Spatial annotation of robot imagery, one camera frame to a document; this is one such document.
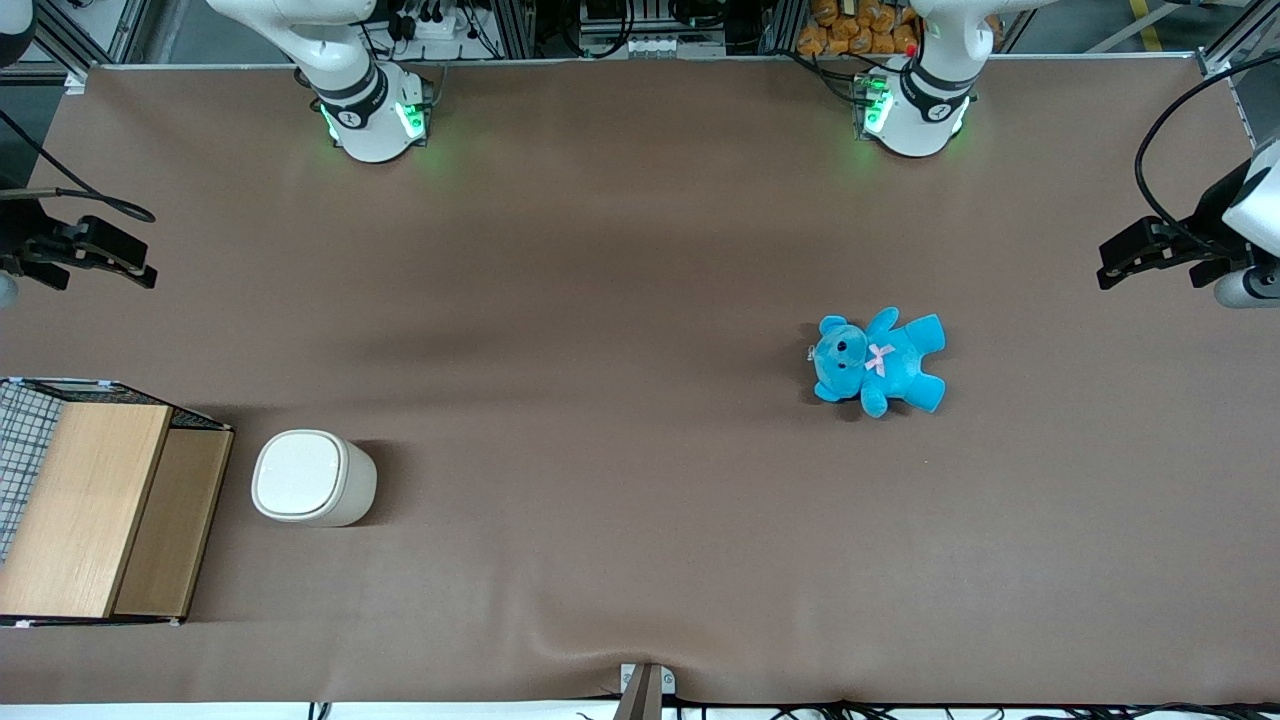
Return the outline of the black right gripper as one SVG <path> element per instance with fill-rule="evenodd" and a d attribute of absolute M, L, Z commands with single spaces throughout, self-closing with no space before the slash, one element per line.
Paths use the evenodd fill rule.
<path fill-rule="evenodd" d="M 76 243 L 84 249 L 76 251 Z M 148 246 L 99 217 L 67 223 L 50 217 L 36 199 L 1 201 L 3 270 L 65 291 L 64 266 L 109 272 L 154 290 L 157 272 L 146 264 Z"/>

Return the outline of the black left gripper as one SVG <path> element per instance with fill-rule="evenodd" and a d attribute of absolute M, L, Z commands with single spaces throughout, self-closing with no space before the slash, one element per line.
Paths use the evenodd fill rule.
<path fill-rule="evenodd" d="M 1215 184 L 1206 190 L 1189 215 L 1172 227 L 1171 266 L 1188 265 L 1190 283 L 1204 288 L 1211 281 L 1219 290 L 1244 290 L 1249 279 L 1251 246 L 1222 219 L 1240 193 L 1239 184 Z M 1100 290 L 1107 291 L 1142 272 L 1169 266 L 1169 233 L 1157 217 L 1142 217 L 1098 247 L 1102 266 L 1096 272 Z"/>

